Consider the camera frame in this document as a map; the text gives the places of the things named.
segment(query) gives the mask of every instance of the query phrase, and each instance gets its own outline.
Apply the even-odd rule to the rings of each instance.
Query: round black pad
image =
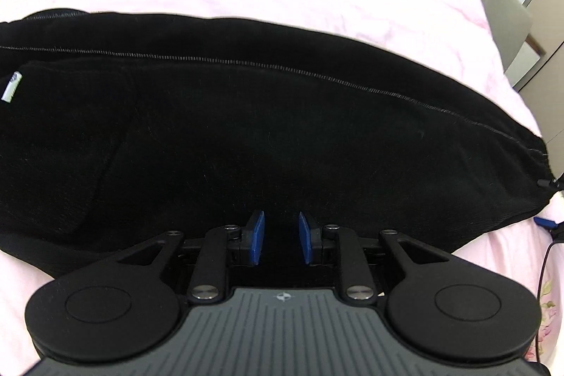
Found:
[[[476,285],[451,285],[435,296],[436,307],[456,320],[479,322],[493,317],[501,308],[497,295]]]
[[[131,308],[131,296],[115,287],[87,287],[67,299],[67,312],[86,323],[119,319]]]
[[[418,352],[461,364],[523,356],[541,318],[525,287],[460,259],[414,269],[391,291],[386,315]]]
[[[48,283],[27,303],[27,329],[45,356],[91,364],[123,360],[171,333],[178,299],[147,266],[89,268]]]

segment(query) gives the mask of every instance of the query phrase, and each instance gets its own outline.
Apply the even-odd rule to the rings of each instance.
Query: blue cable clip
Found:
[[[538,226],[546,228],[549,231],[558,228],[558,224],[554,220],[548,220],[547,218],[542,217],[533,217],[532,219]]]

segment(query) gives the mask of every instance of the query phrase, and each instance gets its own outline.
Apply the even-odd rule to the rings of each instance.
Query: floral pattern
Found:
[[[544,298],[544,300],[546,301],[543,302],[543,297],[550,295],[551,292],[552,292],[552,280],[548,280],[542,285],[540,291],[540,301],[541,301],[540,307],[542,310],[542,321],[539,328],[539,356],[541,356],[544,353],[542,345],[546,340],[546,338],[551,334],[553,318],[558,314],[558,308],[554,303],[554,301]],[[537,350],[535,349],[534,340],[531,343],[531,346],[529,346],[529,349],[525,354],[525,358],[530,361],[537,360]]]

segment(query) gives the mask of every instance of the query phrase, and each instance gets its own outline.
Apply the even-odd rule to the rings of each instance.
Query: logo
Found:
[[[282,303],[287,302],[288,300],[292,299],[293,297],[286,292],[282,292],[277,294],[277,296],[275,296],[274,298],[276,298],[277,300],[280,300]]]

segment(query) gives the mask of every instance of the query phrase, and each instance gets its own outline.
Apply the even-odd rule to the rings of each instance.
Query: black fabric bag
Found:
[[[22,74],[0,102],[0,249],[53,276],[253,209],[274,252],[297,241],[301,210],[453,251],[553,194],[537,186],[553,178],[542,139],[456,81],[343,37],[43,12],[0,25],[0,63],[0,89]]]

